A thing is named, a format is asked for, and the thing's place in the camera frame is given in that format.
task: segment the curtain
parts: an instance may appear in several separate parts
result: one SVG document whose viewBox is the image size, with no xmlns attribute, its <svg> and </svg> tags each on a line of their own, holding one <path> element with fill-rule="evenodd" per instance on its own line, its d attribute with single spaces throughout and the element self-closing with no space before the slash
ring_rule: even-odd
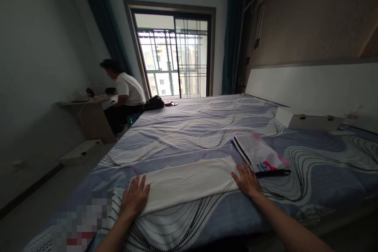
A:
<svg viewBox="0 0 378 252">
<path fill-rule="evenodd" d="M 234 92 L 243 4 L 244 0 L 228 0 L 222 76 L 223 95 L 230 95 Z"/>
<path fill-rule="evenodd" d="M 130 62 L 111 8 L 110 0 L 88 0 L 88 3 L 110 57 L 120 62 L 125 72 L 132 76 Z"/>
</svg>

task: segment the desk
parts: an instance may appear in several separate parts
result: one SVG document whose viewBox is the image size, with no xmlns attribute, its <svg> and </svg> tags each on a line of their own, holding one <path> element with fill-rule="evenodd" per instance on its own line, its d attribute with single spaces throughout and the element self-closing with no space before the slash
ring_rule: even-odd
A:
<svg viewBox="0 0 378 252">
<path fill-rule="evenodd" d="M 79 119 L 88 139 L 101 139 L 104 144 L 110 144 L 117 140 L 107 122 L 104 110 L 116 103 L 117 99 L 117 95 L 102 95 L 90 98 L 86 102 L 58 102 L 57 105 L 70 108 Z"/>
</svg>

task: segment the storage box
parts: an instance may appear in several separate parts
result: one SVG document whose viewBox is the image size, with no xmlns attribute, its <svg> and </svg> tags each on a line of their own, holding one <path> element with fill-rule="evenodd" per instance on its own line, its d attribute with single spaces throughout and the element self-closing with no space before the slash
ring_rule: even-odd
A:
<svg viewBox="0 0 378 252">
<path fill-rule="evenodd" d="M 290 129 L 317 131 L 335 131 L 342 122 L 341 117 L 326 114 L 318 109 L 296 109 L 293 107 L 279 107 L 276 119 Z"/>
<path fill-rule="evenodd" d="M 64 166 L 82 164 L 97 154 L 102 145 L 103 143 L 101 140 L 85 141 L 61 157 L 60 162 Z"/>
</svg>

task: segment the wavy pattern bedsheet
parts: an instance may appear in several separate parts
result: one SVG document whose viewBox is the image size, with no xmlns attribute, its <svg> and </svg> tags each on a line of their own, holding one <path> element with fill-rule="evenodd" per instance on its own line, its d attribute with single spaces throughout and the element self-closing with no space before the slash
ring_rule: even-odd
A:
<svg viewBox="0 0 378 252">
<path fill-rule="evenodd" d="M 200 159 L 232 156 L 239 162 L 242 158 L 231 144 L 236 133 L 261 134 L 291 163 L 289 176 L 261 179 L 261 187 L 304 224 L 357 206 L 378 192 L 377 143 L 358 136 L 287 129 L 274 118 L 278 105 L 246 94 L 178 103 L 144 113 L 76 190 L 112 191 L 113 210 L 92 248 L 112 227 L 122 192 L 133 176 Z M 256 207 L 242 193 L 232 192 L 138 218 L 126 248 L 179 251 L 268 229 Z M 46 243 L 49 231 L 42 234 Z"/>
</svg>

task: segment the forearm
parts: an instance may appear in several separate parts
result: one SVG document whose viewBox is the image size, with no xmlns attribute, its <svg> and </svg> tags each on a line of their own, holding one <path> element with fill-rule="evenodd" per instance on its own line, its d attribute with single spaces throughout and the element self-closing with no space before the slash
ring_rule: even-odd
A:
<svg viewBox="0 0 378 252">
<path fill-rule="evenodd" d="M 118 218 L 112 229 L 97 247 L 96 252 L 120 251 L 132 222 L 132 217 Z"/>
<path fill-rule="evenodd" d="M 257 192 L 250 196 L 290 252 L 332 251 L 322 240 Z"/>
<path fill-rule="evenodd" d="M 113 107 L 119 107 L 119 106 L 124 105 L 127 102 L 128 97 L 129 97 L 128 95 L 119 95 L 118 101 L 116 104 L 113 105 Z"/>
</svg>

